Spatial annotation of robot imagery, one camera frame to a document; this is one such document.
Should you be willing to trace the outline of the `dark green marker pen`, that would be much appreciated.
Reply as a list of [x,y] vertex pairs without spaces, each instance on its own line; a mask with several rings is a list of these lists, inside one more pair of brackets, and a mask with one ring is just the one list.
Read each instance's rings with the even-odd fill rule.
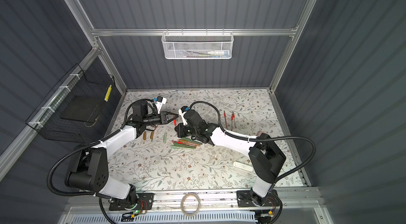
[[192,144],[203,145],[203,143],[198,141],[198,140],[193,140],[193,139],[190,139],[190,138],[187,138],[187,137],[182,137],[181,139],[185,140],[185,141],[187,141],[189,143],[192,143]]

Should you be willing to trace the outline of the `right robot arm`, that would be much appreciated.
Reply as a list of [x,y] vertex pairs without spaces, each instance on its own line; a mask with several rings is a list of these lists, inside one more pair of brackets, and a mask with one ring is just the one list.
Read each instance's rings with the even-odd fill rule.
[[[212,107],[217,114],[218,122],[216,124],[207,123],[197,111],[192,109],[192,106],[183,106],[178,110],[179,116],[182,119],[182,123],[176,126],[178,136],[191,137],[191,139],[202,144],[224,147],[248,157],[257,175],[254,186],[251,188],[251,198],[253,201],[256,200],[257,204],[268,196],[278,181],[302,169],[316,154],[315,143],[306,137],[270,137],[267,134],[248,136],[229,131],[222,126],[220,111],[213,104],[206,101],[192,103],[192,105],[195,104],[206,104]],[[311,153],[298,166],[280,174],[282,166],[286,161],[286,156],[278,147],[276,141],[295,139],[309,143],[311,145]]]

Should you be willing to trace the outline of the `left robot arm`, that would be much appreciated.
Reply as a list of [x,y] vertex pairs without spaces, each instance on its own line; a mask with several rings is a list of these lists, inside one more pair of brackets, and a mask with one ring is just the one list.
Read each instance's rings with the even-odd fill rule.
[[[46,179],[48,189],[63,197],[92,195],[119,200],[130,205],[136,204],[138,197],[135,186],[110,177],[108,159],[145,131],[176,120],[179,117],[178,114],[161,109],[165,103],[166,99],[161,96],[132,102],[125,111],[124,120],[119,129],[88,145],[77,146],[52,166]],[[66,173],[65,185],[77,189],[77,192],[61,191],[53,184],[56,169],[67,159],[71,161]]]

